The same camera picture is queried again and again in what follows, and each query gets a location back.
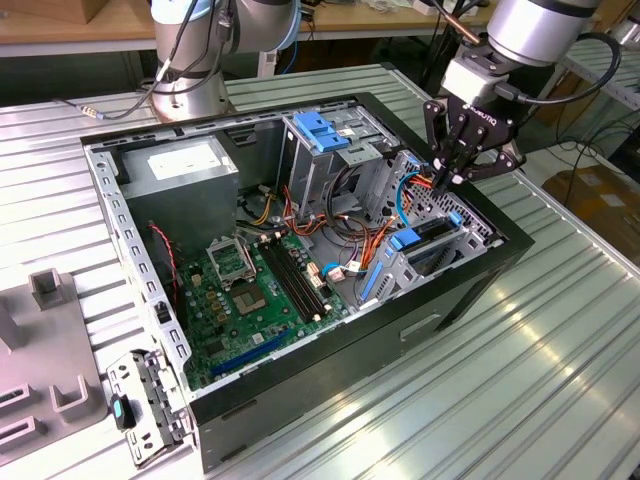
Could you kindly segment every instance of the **wooden table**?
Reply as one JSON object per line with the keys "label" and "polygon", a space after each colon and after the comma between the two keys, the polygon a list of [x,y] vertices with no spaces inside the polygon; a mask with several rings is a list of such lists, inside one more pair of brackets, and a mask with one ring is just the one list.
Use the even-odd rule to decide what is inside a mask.
{"label": "wooden table", "polygon": [[[481,9],[467,23],[486,25],[493,7]],[[364,4],[316,7],[314,40],[429,35],[436,16],[410,8],[381,13]],[[302,22],[298,40],[310,40]],[[0,57],[153,50],[153,20],[145,0],[111,0],[87,25],[10,12],[0,19]]]}

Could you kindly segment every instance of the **yellow wire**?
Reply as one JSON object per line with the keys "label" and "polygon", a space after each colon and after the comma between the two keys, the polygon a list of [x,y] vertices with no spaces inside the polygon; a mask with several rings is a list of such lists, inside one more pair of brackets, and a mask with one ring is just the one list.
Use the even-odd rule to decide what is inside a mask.
{"label": "yellow wire", "polygon": [[267,221],[267,218],[269,217],[269,210],[271,209],[271,198],[271,195],[267,195],[267,204],[264,206],[264,212],[262,212],[262,215],[258,220],[251,222],[252,225],[262,225]]}

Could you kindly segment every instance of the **chip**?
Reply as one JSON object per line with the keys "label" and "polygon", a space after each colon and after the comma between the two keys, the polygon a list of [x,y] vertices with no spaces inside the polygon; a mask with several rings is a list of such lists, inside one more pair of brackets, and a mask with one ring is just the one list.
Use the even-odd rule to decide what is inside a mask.
{"label": "chip", "polygon": [[215,355],[224,350],[224,345],[222,345],[222,342],[220,340],[216,340],[215,342],[206,345],[205,349],[207,350],[207,353],[209,355]]}
{"label": "chip", "polygon": [[240,315],[247,315],[267,306],[267,299],[255,283],[245,284],[231,290],[231,298]]}
{"label": "chip", "polygon": [[255,333],[251,335],[251,339],[253,340],[253,343],[255,343],[256,345],[260,345],[262,342],[264,342],[264,337],[262,336],[261,333]]}

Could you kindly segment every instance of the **cardboard box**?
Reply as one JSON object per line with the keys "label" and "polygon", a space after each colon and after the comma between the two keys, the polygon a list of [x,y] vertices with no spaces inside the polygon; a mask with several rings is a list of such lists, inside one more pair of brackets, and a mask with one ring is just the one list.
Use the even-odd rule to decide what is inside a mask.
{"label": "cardboard box", "polygon": [[0,9],[89,23],[109,0],[0,0]]}
{"label": "cardboard box", "polygon": [[[560,172],[542,188],[564,202],[571,178]],[[640,265],[640,187],[627,183],[604,166],[581,168],[567,207],[615,249]]]}

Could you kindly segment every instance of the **ram slot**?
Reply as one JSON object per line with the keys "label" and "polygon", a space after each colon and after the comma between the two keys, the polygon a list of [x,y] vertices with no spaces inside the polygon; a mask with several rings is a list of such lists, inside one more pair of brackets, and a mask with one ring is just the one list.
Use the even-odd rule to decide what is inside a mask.
{"label": "ram slot", "polygon": [[312,322],[315,315],[325,314],[322,302],[280,243],[261,245],[259,250],[276,280],[306,323]]}

